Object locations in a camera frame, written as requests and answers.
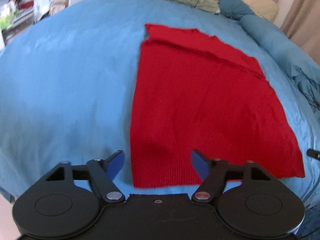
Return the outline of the red knit sweater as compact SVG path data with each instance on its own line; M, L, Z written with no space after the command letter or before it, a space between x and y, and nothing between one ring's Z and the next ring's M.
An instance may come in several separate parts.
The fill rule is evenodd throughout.
M130 152L137 188L195 185L191 152L274 177L303 178L284 109L253 57L197 29L148 23L140 46Z

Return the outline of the blue folded duvet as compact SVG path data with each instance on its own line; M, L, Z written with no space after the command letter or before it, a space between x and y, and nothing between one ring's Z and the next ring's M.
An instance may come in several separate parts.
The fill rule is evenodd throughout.
M313 111L319 111L319 65L272 22L259 16L245 15L240 25L272 56L306 97Z

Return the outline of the blue bed sheet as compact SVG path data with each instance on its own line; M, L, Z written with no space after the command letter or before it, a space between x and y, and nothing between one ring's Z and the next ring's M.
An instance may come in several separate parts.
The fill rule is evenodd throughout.
M1 51L1 193L18 198L61 161L128 151L146 23L198 29L255 57L300 149L319 149L319 122L285 70L240 23L165 0L84 0Z

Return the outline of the beige curtain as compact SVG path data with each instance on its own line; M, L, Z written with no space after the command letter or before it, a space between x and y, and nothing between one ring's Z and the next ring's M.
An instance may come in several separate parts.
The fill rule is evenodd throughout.
M294 0L281 30L319 63L319 0Z

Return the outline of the dark teal pillow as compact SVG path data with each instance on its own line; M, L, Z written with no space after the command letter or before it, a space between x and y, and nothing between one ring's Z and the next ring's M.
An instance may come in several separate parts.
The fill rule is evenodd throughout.
M241 20L246 15L255 15L253 10L242 0L219 0L220 13L233 20Z

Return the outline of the red box on shelf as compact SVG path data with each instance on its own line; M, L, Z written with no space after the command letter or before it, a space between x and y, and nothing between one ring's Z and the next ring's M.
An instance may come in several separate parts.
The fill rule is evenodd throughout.
M28 9L28 8L31 8L34 6L34 0L29 0L27 2L24 2L24 3L21 3L19 4L18 8L20 10L23 10L23 9Z

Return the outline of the white shelf desk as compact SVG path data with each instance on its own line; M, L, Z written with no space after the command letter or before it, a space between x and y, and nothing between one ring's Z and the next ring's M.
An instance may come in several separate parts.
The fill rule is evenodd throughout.
M34 6L20 10L29 0L1 0L1 48L40 20L68 7L68 0L34 0Z

